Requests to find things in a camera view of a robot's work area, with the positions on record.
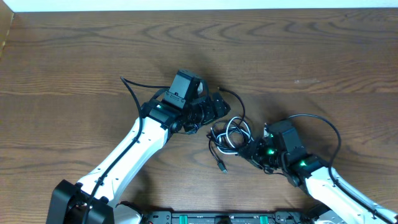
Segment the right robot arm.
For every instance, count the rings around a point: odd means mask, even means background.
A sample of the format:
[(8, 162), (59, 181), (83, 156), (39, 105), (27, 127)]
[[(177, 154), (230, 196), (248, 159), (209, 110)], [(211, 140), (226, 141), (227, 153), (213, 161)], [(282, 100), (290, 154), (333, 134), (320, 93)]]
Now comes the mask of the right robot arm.
[(312, 223), (397, 223), (397, 213), (373, 202), (317, 155), (309, 154), (291, 121), (264, 126), (263, 137), (238, 155), (266, 174), (281, 170), (287, 180), (321, 202)]

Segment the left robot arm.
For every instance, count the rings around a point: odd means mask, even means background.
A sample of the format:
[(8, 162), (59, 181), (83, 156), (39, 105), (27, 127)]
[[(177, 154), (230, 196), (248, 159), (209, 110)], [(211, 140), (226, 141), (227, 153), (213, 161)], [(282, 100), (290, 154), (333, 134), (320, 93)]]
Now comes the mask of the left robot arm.
[(140, 223), (141, 213), (120, 197), (142, 166), (174, 134), (195, 134), (230, 111), (218, 92), (210, 93), (206, 81), (188, 70), (136, 106), (133, 127), (107, 158), (76, 183), (62, 180), (55, 187), (47, 223)]

